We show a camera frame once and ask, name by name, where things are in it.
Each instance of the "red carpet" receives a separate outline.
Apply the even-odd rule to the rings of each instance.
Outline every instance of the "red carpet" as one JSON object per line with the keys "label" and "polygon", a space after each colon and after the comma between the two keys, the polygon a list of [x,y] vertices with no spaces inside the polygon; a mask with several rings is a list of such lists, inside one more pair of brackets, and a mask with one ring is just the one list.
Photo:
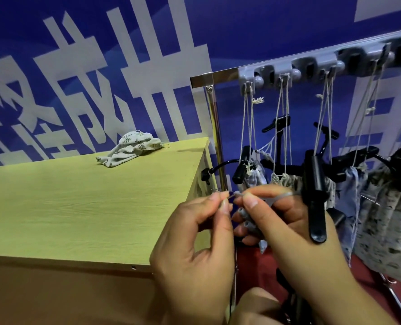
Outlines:
{"label": "red carpet", "polygon": [[[387,288],[382,284],[377,273],[369,270],[361,260],[352,257],[352,273],[365,290],[401,324],[401,313],[390,298]],[[276,280],[277,264],[268,249],[263,255],[258,248],[238,247],[237,300],[252,287],[261,287],[284,301],[287,291]],[[396,295],[401,301],[401,283],[393,285]]]}

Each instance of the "blue backdrop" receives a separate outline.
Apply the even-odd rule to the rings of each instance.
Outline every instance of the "blue backdrop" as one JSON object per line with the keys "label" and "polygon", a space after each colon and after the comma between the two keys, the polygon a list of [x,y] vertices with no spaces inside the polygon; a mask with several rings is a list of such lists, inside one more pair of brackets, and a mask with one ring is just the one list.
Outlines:
{"label": "blue backdrop", "polygon": [[[189,76],[398,29],[401,0],[0,0],[0,165],[105,152],[135,129],[163,141],[211,136],[204,92],[190,88]],[[383,79],[397,77],[401,70],[388,70]],[[359,80],[336,80],[333,129],[342,136],[334,154]],[[290,90],[294,163],[314,145],[321,92]],[[224,157],[237,158],[243,98],[236,83],[216,94]],[[278,93],[256,97],[265,97],[255,108],[262,146]],[[397,97],[381,96],[376,115],[390,113]],[[379,119],[375,145],[382,121],[390,123]]]}

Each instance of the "yellow wooden cabinet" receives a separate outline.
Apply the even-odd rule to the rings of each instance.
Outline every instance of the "yellow wooden cabinet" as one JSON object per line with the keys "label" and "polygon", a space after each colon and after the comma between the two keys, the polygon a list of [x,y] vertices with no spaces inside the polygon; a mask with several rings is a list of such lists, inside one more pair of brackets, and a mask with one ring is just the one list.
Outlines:
{"label": "yellow wooden cabinet", "polygon": [[0,325],[159,324],[149,255],[176,206],[216,186],[200,180],[208,143],[111,169],[96,155],[0,167]]}

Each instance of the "metal rack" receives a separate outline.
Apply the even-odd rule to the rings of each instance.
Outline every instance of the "metal rack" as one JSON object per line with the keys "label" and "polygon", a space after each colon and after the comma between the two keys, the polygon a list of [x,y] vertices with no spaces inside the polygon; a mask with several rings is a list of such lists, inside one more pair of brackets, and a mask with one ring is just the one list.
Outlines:
{"label": "metal rack", "polygon": [[[223,149],[215,94],[215,85],[238,81],[240,92],[251,87],[253,94],[259,89],[292,87],[298,82],[321,83],[328,74],[366,77],[382,67],[401,67],[401,31],[369,37],[353,42],[293,54],[240,67],[209,72],[190,78],[192,88],[204,87],[213,124],[217,162],[223,160]],[[224,167],[219,169],[221,190],[227,190]],[[401,303],[390,288],[401,310]]]}

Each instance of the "metal bar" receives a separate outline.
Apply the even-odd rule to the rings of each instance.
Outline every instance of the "metal bar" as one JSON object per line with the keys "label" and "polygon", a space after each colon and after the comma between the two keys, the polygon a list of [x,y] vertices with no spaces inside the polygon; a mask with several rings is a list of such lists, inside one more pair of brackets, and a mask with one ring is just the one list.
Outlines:
{"label": "metal bar", "polygon": [[[341,50],[341,49],[356,47],[359,44],[365,43],[365,42],[384,42],[384,41],[387,41],[389,39],[399,38],[399,37],[401,37],[401,31],[396,31],[396,32],[391,32],[391,33],[387,33],[387,34],[372,36],[372,37],[368,37],[368,38],[364,38],[364,39],[356,40],[356,41],[352,41],[352,42],[337,44],[337,45],[326,47],[326,48],[306,51],[306,52],[302,52],[300,54],[292,54],[290,56],[281,57],[281,58],[277,58],[277,59],[273,59],[273,60],[276,60],[276,61],[293,61],[295,59],[309,57],[314,52],[325,52],[325,53],[327,53],[327,52],[336,52],[336,51]],[[266,61],[261,61],[261,62],[254,63],[254,64],[247,64],[247,65],[243,65],[243,66],[249,66],[249,65],[262,66],[263,63],[269,63],[271,61],[272,60],[266,60]],[[237,79],[238,79],[238,67],[228,68],[228,69],[225,69],[225,70],[219,70],[219,71],[216,71],[216,72],[209,72],[209,73],[205,73],[205,74],[202,74],[202,75],[190,77],[191,87],[192,88],[203,87],[203,86],[206,85],[205,82],[208,82],[208,81],[212,81],[212,82],[214,82],[214,84],[217,84],[217,83],[234,81],[234,80],[237,80]]]}
{"label": "metal bar", "polygon": [[396,304],[398,305],[399,309],[401,310],[401,301],[399,300],[396,293],[394,293],[393,289],[390,286],[389,281],[382,273],[380,273],[379,275],[381,276],[382,280],[384,281],[385,286],[388,288],[390,294],[392,295],[393,299],[396,301]]}
{"label": "metal bar", "polygon": [[[223,149],[222,138],[220,134],[219,113],[217,111],[216,93],[214,91],[214,84],[207,85],[206,96],[208,98],[209,111],[211,113],[211,122],[213,124],[214,144],[216,147],[217,163],[223,163]],[[222,191],[228,190],[226,172],[224,166],[219,168],[220,187]]]}

